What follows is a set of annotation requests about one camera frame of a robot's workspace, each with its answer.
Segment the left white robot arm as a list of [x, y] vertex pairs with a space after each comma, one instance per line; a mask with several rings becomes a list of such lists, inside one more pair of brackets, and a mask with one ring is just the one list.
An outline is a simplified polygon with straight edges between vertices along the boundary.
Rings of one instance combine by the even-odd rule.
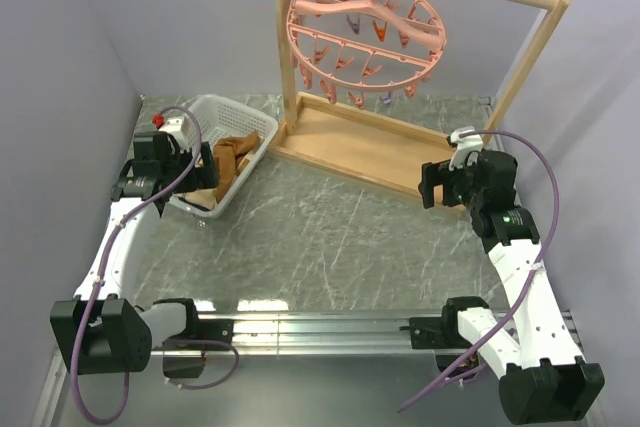
[[50, 313], [58, 348], [76, 376], [141, 372], [153, 348], [170, 340], [189, 349], [202, 335], [193, 300], [160, 300], [140, 312], [130, 299], [171, 196], [216, 186], [212, 154], [201, 139], [188, 143], [162, 130], [135, 135], [133, 147], [111, 189], [107, 227], [88, 274], [72, 299], [55, 302]]

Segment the pink round clip hanger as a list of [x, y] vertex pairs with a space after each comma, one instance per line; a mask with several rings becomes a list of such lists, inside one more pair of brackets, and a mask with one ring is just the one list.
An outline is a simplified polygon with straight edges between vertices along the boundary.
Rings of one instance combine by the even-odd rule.
[[441, 60], [444, 24], [426, 0], [292, 0], [286, 18], [292, 65], [306, 90], [359, 109], [375, 93], [414, 96]]

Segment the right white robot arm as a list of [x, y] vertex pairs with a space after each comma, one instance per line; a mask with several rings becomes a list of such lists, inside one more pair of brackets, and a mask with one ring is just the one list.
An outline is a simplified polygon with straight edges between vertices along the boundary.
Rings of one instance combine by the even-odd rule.
[[489, 366], [512, 424], [579, 421], [604, 387], [604, 374], [585, 360], [564, 321], [539, 257], [535, 221], [516, 203], [516, 172], [513, 156], [486, 149], [421, 168], [424, 207], [434, 206], [440, 187], [444, 205], [466, 208], [509, 302], [496, 318], [481, 299], [452, 298], [441, 335], [452, 346], [467, 344]]

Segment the brown boxer underwear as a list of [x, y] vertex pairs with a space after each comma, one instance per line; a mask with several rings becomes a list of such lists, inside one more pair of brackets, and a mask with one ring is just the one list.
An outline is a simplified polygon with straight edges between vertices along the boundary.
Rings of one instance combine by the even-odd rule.
[[244, 157], [257, 149], [261, 139], [257, 131], [244, 137], [225, 137], [217, 141], [212, 149], [213, 158], [219, 172], [216, 188], [217, 202], [220, 203], [231, 189], [238, 166]]

